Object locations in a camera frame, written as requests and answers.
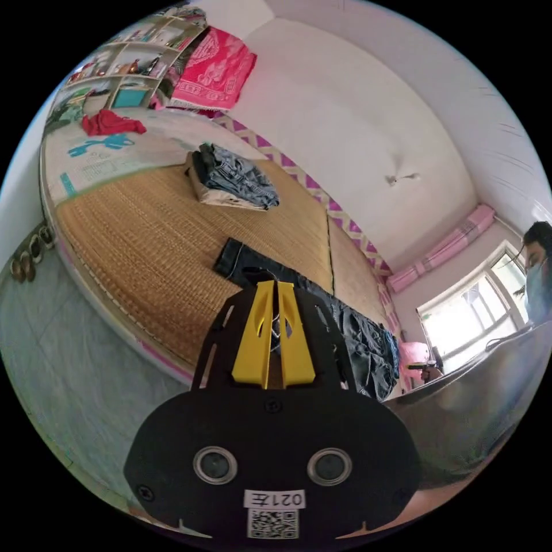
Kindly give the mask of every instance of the woven straw mat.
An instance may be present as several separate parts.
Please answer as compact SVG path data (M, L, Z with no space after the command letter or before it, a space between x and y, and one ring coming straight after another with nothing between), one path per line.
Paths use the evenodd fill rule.
M343 229L332 220L328 223L335 296L370 320L387 327L378 282L368 259Z
M325 209L275 163L256 163L280 196L267 212L199 203L182 166L106 183L56 210L74 250L124 312L192 366L217 312L239 291L212 270L227 238L332 289Z

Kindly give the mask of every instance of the pink blanket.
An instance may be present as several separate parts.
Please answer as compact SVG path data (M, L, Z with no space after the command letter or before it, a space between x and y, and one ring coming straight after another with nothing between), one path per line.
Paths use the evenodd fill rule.
M444 240L412 266L390 276L387 284L395 292L401 292L425 273L437 268L464 250L470 243L493 224L495 212L488 205L477 209L453 230Z
M171 105L232 109L256 59L256 54L239 38L211 27L186 64L172 94Z

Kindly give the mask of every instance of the yellow bracket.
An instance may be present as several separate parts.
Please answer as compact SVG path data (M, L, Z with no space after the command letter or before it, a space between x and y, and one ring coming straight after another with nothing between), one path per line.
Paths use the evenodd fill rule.
M311 384L316 373L292 283L278 282L278 304L283 387Z
M268 387L274 292L273 281L257 284L232 370L236 383ZM316 373L292 283L278 282L278 306L283 387L311 384Z
M273 281L257 284L255 299L232 370L236 383L259 385L262 389L268 387L273 297Z

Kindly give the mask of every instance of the face mask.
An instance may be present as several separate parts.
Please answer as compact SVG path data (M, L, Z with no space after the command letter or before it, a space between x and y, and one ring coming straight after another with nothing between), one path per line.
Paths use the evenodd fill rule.
M526 310L529 320L540 324L548 314L545 302L545 289L542 282L542 265L536 264L527 271L525 284Z

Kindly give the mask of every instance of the shoe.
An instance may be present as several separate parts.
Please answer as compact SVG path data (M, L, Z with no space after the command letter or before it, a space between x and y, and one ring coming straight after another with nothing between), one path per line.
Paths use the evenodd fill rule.
M17 259L12 259L10 264L11 277L19 283L25 281L25 271Z
M27 278L28 282L32 282L36 276L36 270L33 264L33 259L31 259L30 255L26 251L24 251L21 254L19 262L21 263L21 267L25 272L25 278Z
M40 238L35 234L29 242L29 253L34 264L40 263L42 260L42 247L40 245Z
M46 249L51 249L53 247L53 237L47 226L43 226L39 230L39 237Z

